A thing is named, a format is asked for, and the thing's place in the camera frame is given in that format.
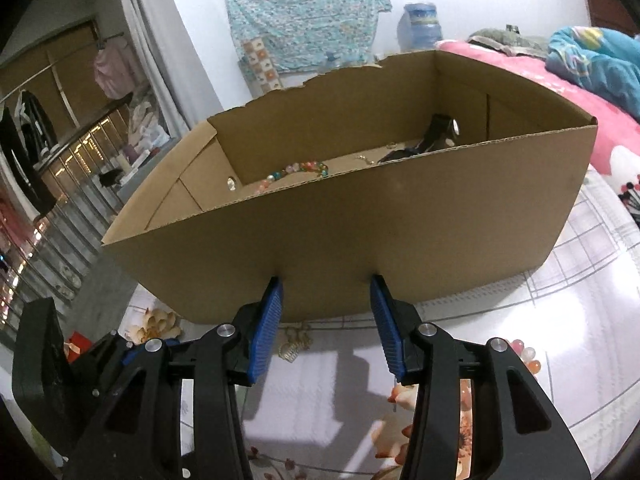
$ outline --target pink shirt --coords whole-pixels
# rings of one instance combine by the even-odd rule
[[[146,80],[125,38],[107,41],[94,60],[94,78],[109,99],[120,99]]]

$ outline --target small box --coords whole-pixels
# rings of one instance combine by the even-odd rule
[[[415,144],[436,113],[455,118],[461,146],[368,164]],[[374,273],[396,298],[437,298],[545,261],[596,130],[590,114],[514,73],[447,52],[391,56],[197,125],[127,202],[104,249],[199,323],[231,320],[273,275],[284,321],[366,312]],[[294,173],[256,194],[268,174],[314,160],[328,177]]]

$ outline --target light blue cloth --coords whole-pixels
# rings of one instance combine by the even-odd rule
[[[566,27],[549,40],[546,69],[640,121],[640,43],[608,28]]]
[[[343,60],[369,59],[378,13],[390,0],[226,0],[238,57],[261,37],[279,72],[314,70],[326,52]]]

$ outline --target hanging clothes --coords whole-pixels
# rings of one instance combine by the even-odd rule
[[[123,98],[146,81],[140,62],[122,37],[106,42],[94,60],[94,78],[109,99]]]
[[[22,144],[31,165],[40,162],[57,145],[58,138],[38,98],[28,90],[18,94],[15,118],[20,124]]]
[[[40,216],[44,216],[56,205],[56,199],[33,169],[11,114],[5,108],[0,113],[0,150],[18,186]]]
[[[247,41],[262,38],[279,73],[316,70],[326,53],[367,62],[378,13],[391,0],[225,0],[239,59]]]

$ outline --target white curtain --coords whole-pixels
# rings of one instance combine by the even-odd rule
[[[181,137],[223,110],[174,0],[121,0],[168,133]]]

